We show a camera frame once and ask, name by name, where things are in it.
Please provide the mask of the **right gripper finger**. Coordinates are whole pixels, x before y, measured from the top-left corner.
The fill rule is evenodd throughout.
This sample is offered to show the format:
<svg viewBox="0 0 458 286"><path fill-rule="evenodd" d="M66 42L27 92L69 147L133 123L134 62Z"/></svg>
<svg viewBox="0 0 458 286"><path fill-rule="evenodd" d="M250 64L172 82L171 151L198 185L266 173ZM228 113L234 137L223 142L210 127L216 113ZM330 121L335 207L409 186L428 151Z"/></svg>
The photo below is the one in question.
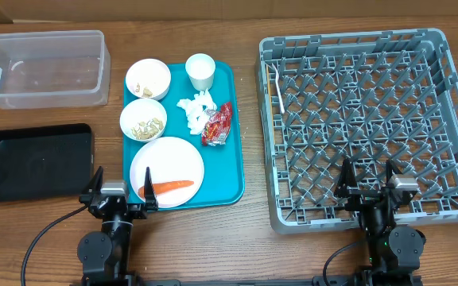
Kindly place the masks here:
<svg viewBox="0 0 458 286"><path fill-rule="evenodd" d="M389 185L391 183L391 178L393 175L401 175L402 171L398 168L398 166L391 160L388 159L386 161L386 184Z"/></svg>
<svg viewBox="0 0 458 286"><path fill-rule="evenodd" d="M357 188L357 182L352 169L351 161L349 159L344 159L336 190L346 191L347 189L351 188Z"/></svg>

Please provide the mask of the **white bowl with peanuts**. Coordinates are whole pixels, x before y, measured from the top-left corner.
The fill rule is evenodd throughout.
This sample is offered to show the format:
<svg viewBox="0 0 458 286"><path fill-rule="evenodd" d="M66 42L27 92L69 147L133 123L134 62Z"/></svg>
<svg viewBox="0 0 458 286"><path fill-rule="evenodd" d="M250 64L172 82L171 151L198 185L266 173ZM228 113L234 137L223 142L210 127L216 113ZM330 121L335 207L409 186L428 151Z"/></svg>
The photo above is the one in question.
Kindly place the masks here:
<svg viewBox="0 0 458 286"><path fill-rule="evenodd" d="M136 99L120 114L119 125L129 139L143 143L158 139L167 123L165 108L153 99Z"/></svg>

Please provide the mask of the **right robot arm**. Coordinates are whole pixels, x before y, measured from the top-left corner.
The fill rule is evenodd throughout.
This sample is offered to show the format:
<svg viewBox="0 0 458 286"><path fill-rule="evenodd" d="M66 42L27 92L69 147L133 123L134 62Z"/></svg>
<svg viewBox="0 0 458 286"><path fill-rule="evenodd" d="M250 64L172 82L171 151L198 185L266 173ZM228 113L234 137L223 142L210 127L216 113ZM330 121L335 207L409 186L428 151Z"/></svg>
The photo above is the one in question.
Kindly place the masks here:
<svg viewBox="0 0 458 286"><path fill-rule="evenodd" d="M345 280L346 285L421 285L413 272L420 268L425 235L410 226L399 226L394 212L409 204L418 184L392 161L386 162L386 182L377 191L358 187L349 159L343 161L335 196L345 198L344 210L356 211L363 243L369 250L368 266L362 266Z"/></svg>

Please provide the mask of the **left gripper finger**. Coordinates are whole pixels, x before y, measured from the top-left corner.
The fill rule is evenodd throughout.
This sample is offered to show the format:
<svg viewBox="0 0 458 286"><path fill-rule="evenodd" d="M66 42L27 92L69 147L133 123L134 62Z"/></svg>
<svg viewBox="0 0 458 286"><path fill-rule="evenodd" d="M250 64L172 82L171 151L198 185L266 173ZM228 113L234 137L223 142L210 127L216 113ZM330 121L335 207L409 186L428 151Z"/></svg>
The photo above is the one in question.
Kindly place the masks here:
<svg viewBox="0 0 458 286"><path fill-rule="evenodd" d="M82 195L100 193L103 184L103 167L99 166L87 186L82 190Z"/></svg>
<svg viewBox="0 0 458 286"><path fill-rule="evenodd" d="M157 197L153 189L150 168L146 168L145 182L144 182L144 198L147 205L156 205Z"/></svg>

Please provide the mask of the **orange carrot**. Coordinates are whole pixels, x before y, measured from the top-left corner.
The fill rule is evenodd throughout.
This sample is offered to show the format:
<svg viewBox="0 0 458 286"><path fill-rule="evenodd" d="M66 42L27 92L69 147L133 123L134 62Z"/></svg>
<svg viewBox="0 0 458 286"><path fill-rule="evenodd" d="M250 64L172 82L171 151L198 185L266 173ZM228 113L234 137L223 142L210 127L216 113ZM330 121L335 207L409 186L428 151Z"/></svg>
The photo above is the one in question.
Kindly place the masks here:
<svg viewBox="0 0 458 286"><path fill-rule="evenodd" d="M166 183L153 184L153 191L156 196L163 195L176 189L190 187L194 184L191 180L178 180Z"/></svg>

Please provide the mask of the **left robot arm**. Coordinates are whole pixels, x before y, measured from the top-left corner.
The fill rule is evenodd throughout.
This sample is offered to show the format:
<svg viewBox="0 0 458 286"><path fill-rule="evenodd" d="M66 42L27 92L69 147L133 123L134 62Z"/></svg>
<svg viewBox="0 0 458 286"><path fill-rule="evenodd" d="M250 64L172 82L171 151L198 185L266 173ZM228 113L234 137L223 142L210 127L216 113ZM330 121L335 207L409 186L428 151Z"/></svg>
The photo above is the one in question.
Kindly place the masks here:
<svg viewBox="0 0 458 286"><path fill-rule="evenodd" d="M143 285L144 280L128 270L133 221L146 219L158 210L150 170L145 172L145 201L131 203L124 180L103 181L98 168L80 202L87 211L102 221L100 231L86 234L79 242L77 256L83 265L82 285Z"/></svg>

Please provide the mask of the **white bowl with scraps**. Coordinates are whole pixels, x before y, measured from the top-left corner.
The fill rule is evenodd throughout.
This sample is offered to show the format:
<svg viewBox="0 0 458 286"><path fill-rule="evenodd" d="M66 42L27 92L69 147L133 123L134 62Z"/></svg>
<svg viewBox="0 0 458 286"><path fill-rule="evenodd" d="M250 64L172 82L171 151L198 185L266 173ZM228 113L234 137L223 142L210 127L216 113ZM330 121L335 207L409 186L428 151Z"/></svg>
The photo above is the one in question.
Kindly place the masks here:
<svg viewBox="0 0 458 286"><path fill-rule="evenodd" d="M160 60L139 60L127 71L126 88L138 98L162 100L169 92L172 75L169 67Z"/></svg>

